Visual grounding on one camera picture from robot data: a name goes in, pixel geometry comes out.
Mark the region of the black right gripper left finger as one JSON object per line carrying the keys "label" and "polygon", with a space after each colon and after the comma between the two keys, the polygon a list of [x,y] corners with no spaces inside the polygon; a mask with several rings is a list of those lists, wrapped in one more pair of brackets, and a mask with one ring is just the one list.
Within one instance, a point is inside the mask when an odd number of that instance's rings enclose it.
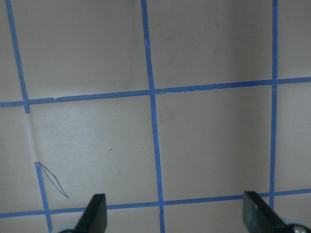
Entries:
{"label": "black right gripper left finger", "polygon": [[107,227],[105,194],[95,194],[73,229],[74,233],[104,233]]}

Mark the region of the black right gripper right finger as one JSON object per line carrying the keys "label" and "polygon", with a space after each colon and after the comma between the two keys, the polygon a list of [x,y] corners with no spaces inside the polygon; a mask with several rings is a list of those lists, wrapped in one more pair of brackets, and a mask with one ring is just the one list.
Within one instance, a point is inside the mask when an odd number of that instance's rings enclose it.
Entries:
{"label": "black right gripper right finger", "polygon": [[242,219],[249,233],[282,233],[287,226],[255,191],[243,193]]}

